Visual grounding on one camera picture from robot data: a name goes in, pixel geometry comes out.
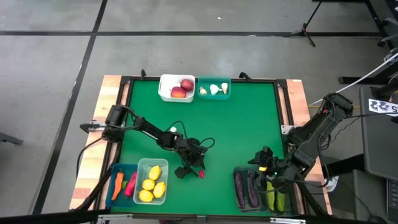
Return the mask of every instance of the concrete floor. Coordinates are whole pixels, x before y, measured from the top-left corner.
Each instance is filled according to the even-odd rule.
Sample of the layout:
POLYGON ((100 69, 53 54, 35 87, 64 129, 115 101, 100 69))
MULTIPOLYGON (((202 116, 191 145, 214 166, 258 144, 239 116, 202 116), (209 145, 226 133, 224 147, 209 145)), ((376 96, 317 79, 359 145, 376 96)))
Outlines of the concrete floor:
MULTIPOLYGON (((100 4, 3 0, 0 30, 92 30, 100 4)), ((389 15, 383 1, 373 4, 381 19, 389 15)), ((299 29, 315 6, 309 0, 114 0, 108 1, 99 29, 287 32, 299 29)), ((353 3, 324 3, 308 29, 377 31, 366 6, 353 3)), ((0 131, 25 139, 21 146, 0 144, 0 216, 28 212, 88 39, 0 36, 0 105, 6 105, 0 110, 0 131)), ((92 117, 103 75, 138 75, 142 68, 149 75, 236 77, 245 71, 259 78, 302 79, 311 103, 342 88, 337 77, 363 76, 388 53, 377 47, 377 38, 313 40, 316 48, 304 38, 97 37, 43 212, 68 210, 77 155, 86 142, 79 124, 92 117)), ((343 92, 355 105, 358 89, 343 92)), ((325 155, 344 159, 361 153, 360 125, 348 127, 325 155)))

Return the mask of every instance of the white container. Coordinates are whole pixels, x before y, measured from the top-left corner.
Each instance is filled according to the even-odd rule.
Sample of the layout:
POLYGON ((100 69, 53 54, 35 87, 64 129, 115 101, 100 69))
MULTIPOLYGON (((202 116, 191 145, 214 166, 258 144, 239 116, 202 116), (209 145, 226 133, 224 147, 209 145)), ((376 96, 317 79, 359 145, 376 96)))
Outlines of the white container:
POLYGON ((166 102, 191 103, 195 94, 195 77, 193 75, 163 74, 160 77, 158 94, 166 102), (170 96, 171 89, 175 86, 180 86, 179 83, 184 79, 193 82, 193 90, 188 91, 185 98, 172 98, 170 96))
POLYGON ((165 159, 147 159, 143 158, 138 161, 136 186, 134 188, 134 195, 132 199, 137 204, 145 205, 162 205, 166 200, 167 193, 167 177, 169 176, 169 163, 165 159), (155 184, 164 182, 166 184, 166 191, 161 198, 155 198, 151 202, 143 202, 139 199, 139 192, 142 190, 142 183, 149 179, 149 172, 154 166, 159 166, 162 170, 160 177, 155 181, 155 184))

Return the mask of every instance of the red object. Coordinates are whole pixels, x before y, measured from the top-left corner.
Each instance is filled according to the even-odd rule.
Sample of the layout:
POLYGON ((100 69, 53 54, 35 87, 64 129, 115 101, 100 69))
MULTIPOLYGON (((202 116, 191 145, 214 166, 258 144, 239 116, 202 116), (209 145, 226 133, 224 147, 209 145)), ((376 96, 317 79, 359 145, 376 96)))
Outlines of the red object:
POLYGON ((132 193, 134 193, 134 187, 136 186, 136 180, 137 180, 137 171, 135 171, 132 174, 129 183, 126 186, 126 189, 124 189, 125 196, 132 197, 132 193))
POLYGON ((172 88, 172 93, 170 96, 172 98, 185 98, 185 95, 187 95, 187 91, 181 87, 175 86, 172 88))
POLYGON ((187 91, 192 91, 193 90, 193 82, 191 80, 182 80, 181 81, 181 88, 187 91))
POLYGON ((199 171, 199 177, 202 179, 205 178, 205 171, 203 170, 199 171))

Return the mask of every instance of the purple eggplant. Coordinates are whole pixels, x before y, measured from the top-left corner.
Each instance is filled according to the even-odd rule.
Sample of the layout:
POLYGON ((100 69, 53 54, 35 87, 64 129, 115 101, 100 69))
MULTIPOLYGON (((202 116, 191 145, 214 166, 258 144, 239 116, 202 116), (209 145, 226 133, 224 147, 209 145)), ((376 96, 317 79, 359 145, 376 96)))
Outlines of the purple eggplant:
POLYGON ((236 172, 234 174, 234 184, 235 184, 235 191, 236 191, 236 196, 238 197, 239 205, 241 209, 245 209, 244 197, 243 197, 243 177, 241 173, 236 172))
POLYGON ((248 192, 249 192, 249 204, 252 208, 257 208, 259 206, 259 199, 257 198, 257 192, 251 181, 251 174, 253 171, 248 170, 248 192))

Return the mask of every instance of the wooden table frame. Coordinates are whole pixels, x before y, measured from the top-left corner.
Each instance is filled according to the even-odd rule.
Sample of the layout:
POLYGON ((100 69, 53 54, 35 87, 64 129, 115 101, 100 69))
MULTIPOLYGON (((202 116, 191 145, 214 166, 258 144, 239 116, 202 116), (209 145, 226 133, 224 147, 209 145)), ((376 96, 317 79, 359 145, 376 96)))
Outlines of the wooden table frame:
MULTIPOLYGON (((131 77, 123 77, 120 75, 105 75, 99 97, 96 104, 93 120, 103 123, 112 105, 120 103, 128 105, 131 97, 130 85, 126 84, 131 77)), ((277 80, 279 84, 278 94, 280 99, 280 110, 282 112, 282 120, 285 125, 302 126, 309 119, 307 101, 301 80, 277 80)), ((86 144, 93 142, 101 137, 101 131, 94 131, 88 134, 86 144)), ((81 159, 78 178, 76 180, 75 189, 70 203, 70 209, 76 208, 84 201, 98 183, 100 177, 106 171, 103 167, 108 167, 113 160, 116 148, 119 147, 116 143, 107 143, 105 140, 100 140, 90 148, 88 148, 81 159)), ((317 181, 324 183, 322 167, 319 159, 305 180, 317 181)), ((104 209, 105 198, 108 191, 108 184, 106 183, 99 200, 97 199, 91 206, 90 210, 104 209)), ((298 209, 300 213, 304 213, 304 206, 302 197, 299 193, 298 187, 295 188, 298 201, 298 209)), ((323 189, 327 212, 331 214, 331 207, 329 203, 328 194, 323 189)))

